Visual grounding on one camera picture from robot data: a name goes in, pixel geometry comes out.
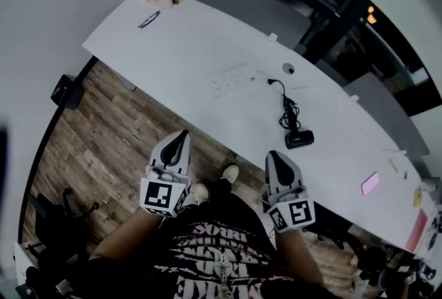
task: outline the office chair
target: office chair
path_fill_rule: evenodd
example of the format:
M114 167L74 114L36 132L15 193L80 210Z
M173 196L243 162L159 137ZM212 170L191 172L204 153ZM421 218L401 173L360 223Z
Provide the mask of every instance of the office chair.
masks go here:
M63 206L51 203L42 194L28 198L36 211L35 235L45 246L41 252L35 249L37 245L28 249L36 257L40 272L53 285L64 279L68 261L74 256L77 261L87 260L86 243L79 225L98 209L98 203L94 203L88 212L75 217L68 202L71 193L70 189L64 190Z
M364 249L357 237L348 231L353 225L348 220L315 203L316 222L306 226L303 230L315 233L319 240L331 240L339 249L344 249L344 243L352 248L358 258L359 275L362 280L369 280L369 284L385 290L392 277L392 269L387 267L387 256L380 247Z
M26 286L31 290L28 299L62 299L55 285L35 267L26 269Z

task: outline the pink sticky note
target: pink sticky note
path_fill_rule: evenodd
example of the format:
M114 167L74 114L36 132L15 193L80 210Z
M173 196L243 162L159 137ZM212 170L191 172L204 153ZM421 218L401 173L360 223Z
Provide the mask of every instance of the pink sticky note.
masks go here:
M379 174L374 173L370 178L362 184L362 194L364 196L372 192L379 185Z

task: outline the black t-shirt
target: black t-shirt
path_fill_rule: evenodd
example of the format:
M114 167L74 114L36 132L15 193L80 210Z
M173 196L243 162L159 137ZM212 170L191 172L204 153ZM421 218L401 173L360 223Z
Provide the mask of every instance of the black t-shirt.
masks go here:
M148 249L141 268L91 260L71 286L82 298L335 298L289 277L267 237L215 220L165 222Z

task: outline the white desk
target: white desk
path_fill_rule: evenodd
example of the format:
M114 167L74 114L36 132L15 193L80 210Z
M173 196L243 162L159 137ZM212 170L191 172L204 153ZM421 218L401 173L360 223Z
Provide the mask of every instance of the white desk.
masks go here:
M162 11L142 30L137 27L158 9L154 1L125 0L86 40L85 49L256 166L265 167L272 149L285 153L299 165L317 203L405 248L419 212L412 202L420 178L340 86L294 51L194 0ZM207 77L244 62L262 72L257 84L214 98ZM285 62L295 66L294 75L283 73ZM298 103L302 125L315 135L311 146L285 147L285 131L278 124L280 87L269 86L268 77L283 81L287 95ZM381 183L363 197L361 184L375 172ZM428 195L423 208L428 215L434 210Z

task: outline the white sneaker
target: white sneaker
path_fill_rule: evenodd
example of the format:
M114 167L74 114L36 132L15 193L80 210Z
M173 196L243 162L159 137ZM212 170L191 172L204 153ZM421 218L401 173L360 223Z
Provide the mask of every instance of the white sneaker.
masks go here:
M193 199L198 205L209 201L209 190L207 190L207 187L203 184L196 184L193 190Z
M230 165L224 172L222 173L222 179L226 179L231 184L233 184L238 178L238 174L240 173L240 168L236 165Z

